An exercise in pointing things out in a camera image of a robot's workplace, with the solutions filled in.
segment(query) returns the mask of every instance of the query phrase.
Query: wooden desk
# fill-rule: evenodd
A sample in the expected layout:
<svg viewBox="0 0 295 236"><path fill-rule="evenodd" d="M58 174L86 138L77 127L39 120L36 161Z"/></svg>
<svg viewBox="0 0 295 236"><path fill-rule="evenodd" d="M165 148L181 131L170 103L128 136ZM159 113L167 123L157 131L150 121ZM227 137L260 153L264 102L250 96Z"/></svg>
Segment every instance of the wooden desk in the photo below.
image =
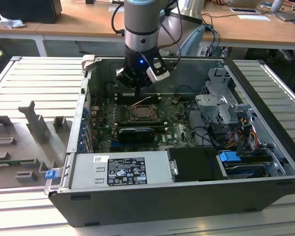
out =
<svg viewBox="0 0 295 236"><path fill-rule="evenodd" d="M41 24L36 30L37 34L121 37L112 30L113 13L109 11L109 3L85 4L84 0L61 0L61 5L62 14L57 23ZM124 28L123 19L124 13L116 14L116 29Z"/></svg>
<svg viewBox="0 0 295 236"><path fill-rule="evenodd" d="M290 7L284 6L284 11L290 11ZM236 14L225 10L226 6L206 4L203 13L212 16L225 16ZM266 15L271 21L242 20L238 16L214 18L213 25L221 35L221 46L249 47L249 48L274 48L284 49L295 46L295 24L285 22L272 13ZM204 20L210 23L210 18L204 16Z"/></svg>
<svg viewBox="0 0 295 236"><path fill-rule="evenodd" d="M110 4L98 2L85 4L85 1L61 0L62 15L56 24L26 23L26 27L7 29L0 25L0 38L26 38L36 41L41 56L47 56L44 40L69 41L107 41L123 42L120 35L111 29L112 12ZM203 13L212 16L235 14L226 6L211 2L206 3ZM220 46L295 49L295 25L284 22L274 16L267 16L271 21L241 20L238 16L214 18L215 29L220 33ZM115 26L123 28L124 14L117 13ZM202 46L206 47L213 40L211 32L206 32Z"/></svg>

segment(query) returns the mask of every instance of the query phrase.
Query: warning label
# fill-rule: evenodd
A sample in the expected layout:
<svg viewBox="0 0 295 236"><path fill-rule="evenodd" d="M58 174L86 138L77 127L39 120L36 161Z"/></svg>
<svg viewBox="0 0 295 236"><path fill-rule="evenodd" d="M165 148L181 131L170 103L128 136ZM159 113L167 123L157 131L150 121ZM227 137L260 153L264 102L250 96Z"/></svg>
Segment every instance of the warning label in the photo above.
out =
<svg viewBox="0 0 295 236"><path fill-rule="evenodd" d="M109 186L148 183L144 157L108 159L107 173Z"/></svg>

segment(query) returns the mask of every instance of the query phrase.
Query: laptop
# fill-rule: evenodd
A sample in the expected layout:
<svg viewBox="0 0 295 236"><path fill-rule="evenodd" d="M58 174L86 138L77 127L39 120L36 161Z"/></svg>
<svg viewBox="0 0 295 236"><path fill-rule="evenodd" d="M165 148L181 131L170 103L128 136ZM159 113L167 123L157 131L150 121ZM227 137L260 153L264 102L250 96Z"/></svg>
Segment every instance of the laptop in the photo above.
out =
<svg viewBox="0 0 295 236"><path fill-rule="evenodd" d="M265 0L226 0L228 6L256 8L261 2Z"/></svg>
<svg viewBox="0 0 295 236"><path fill-rule="evenodd" d="M295 20L295 13L292 12L276 12L275 15L280 17L283 21Z"/></svg>

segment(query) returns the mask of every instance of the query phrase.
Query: slotted metal surface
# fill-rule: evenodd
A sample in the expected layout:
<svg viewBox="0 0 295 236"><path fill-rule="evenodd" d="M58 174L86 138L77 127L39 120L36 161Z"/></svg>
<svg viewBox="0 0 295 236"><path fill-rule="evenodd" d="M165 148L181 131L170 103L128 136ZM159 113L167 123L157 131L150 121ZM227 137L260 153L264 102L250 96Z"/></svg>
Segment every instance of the slotted metal surface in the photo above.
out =
<svg viewBox="0 0 295 236"><path fill-rule="evenodd" d="M26 122L21 101L34 101L45 121L55 116L73 120L80 92L81 58L27 58L14 61L0 82L0 116Z"/></svg>
<svg viewBox="0 0 295 236"><path fill-rule="evenodd" d="M257 61L235 60L235 64L246 76L265 104L286 129L295 142L295 96L266 65ZM235 88L243 103L248 103L238 87Z"/></svg>

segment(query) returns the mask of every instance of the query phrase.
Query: aluminum profile table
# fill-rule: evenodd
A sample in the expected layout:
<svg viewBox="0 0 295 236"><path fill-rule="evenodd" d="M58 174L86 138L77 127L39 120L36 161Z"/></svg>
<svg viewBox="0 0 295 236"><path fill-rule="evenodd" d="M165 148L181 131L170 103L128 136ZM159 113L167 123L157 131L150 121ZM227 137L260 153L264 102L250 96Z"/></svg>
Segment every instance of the aluminum profile table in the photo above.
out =
<svg viewBox="0 0 295 236"><path fill-rule="evenodd" d="M253 60L235 63L295 142L295 94L266 64ZM240 89L236 91L243 103L248 103Z"/></svg>
<svg viewBox="0 0 295 236"><path fill-rule="evenodd" d="M295 95L280 79L269 72L266 65L256 61L235 61L248 80L285 126L295 140ZM74 101L79 93L75 84L81 83L81 58L27 58L12 61L0 75L0 112L10 111L9 103L29 97L26 90L31 81L43 81L38 88L57 88L52 93L43 89L30 93L30 99L41 101L41 110L47 110L48 101L59 104ZM8 94L15 94L7 100ZM68 117L73 118L75 107L67 107ZM13 121L24 121L19 115ZM295 236L295 195L285 196L262 212L218 215L180 220L145 222L137 224L72 228L52 205L43 192L43 186L0 190L0 235L32 236L42 234L92 235L92 236Z"/></svg>

